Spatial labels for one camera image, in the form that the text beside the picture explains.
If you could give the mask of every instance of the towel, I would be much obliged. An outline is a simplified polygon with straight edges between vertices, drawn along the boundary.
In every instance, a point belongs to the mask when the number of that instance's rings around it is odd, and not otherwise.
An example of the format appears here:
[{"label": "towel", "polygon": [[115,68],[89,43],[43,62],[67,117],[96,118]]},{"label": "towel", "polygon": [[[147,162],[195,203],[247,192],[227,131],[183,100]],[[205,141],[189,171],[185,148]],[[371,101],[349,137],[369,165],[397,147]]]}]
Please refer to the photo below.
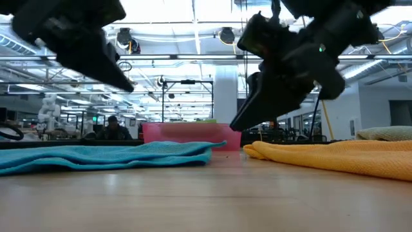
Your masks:
[{"label": "towel", "polygon": [[403,141],[412,140],[412,126],[370,128],[356,133],[358,140]]},{"label": "towel", "polygon": [[50,166],[73,170],[206,165],[212,148],[225,142],[152,142],[141,146],[56,146],[0,150],[0,175],[41,171]]},{"label": "towel", "polygon": [[412,181],[412,141],[356,140],[329,145],[254,142],[243,149],[261,160]]}]

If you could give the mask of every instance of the blue towel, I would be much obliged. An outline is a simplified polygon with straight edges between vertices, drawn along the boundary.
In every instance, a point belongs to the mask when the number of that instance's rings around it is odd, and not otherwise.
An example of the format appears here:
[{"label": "blue towel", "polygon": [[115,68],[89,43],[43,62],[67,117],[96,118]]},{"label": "blue towel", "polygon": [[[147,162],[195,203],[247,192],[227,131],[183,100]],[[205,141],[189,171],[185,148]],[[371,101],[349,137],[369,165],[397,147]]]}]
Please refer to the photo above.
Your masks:
[{"label": "blue towel", "polygon": [[0,150],[0,175],[41,171],[50,166],[74,170],[206,165],[212,148],[225,142],[152,142],[141,146],[57,146]]}]

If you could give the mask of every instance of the man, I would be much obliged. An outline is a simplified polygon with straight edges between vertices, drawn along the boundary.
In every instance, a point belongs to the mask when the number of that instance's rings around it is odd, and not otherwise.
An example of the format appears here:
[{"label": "man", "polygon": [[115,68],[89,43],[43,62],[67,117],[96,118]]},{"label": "man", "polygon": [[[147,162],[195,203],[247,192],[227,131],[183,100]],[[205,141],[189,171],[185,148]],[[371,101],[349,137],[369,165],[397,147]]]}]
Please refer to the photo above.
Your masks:
[{"label": "man", "polygon": [[132,140],[129,130],[118,124],[116,116],[108,119],[109,126],[97,134],[97,140]]}]

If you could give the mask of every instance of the table surface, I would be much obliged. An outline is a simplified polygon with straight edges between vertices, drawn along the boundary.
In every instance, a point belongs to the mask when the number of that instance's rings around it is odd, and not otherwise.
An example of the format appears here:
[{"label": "table surface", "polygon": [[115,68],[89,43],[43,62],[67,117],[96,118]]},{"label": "table surface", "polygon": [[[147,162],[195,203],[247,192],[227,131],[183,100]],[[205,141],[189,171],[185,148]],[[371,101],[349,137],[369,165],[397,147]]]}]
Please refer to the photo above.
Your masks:
[{"label": "table surface", "polygon": [[214,153],[205,167],[0,178],[0,230],[412,231],[412,183]]}]

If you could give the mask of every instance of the pink plastic container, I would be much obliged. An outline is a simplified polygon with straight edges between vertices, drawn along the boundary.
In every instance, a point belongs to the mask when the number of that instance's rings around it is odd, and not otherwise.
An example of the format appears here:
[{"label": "pink plastic container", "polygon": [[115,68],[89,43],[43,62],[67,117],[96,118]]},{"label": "pink plastic container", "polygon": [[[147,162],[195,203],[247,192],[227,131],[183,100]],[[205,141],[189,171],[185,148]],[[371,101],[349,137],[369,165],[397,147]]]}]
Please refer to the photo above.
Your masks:
[{"label": "pink plastic container", "polygon": [[145,123],[144,142],[214,142],[226,141],[214,151],[239,151],[241,133],[232,131],[227,124],[217,123]]}]

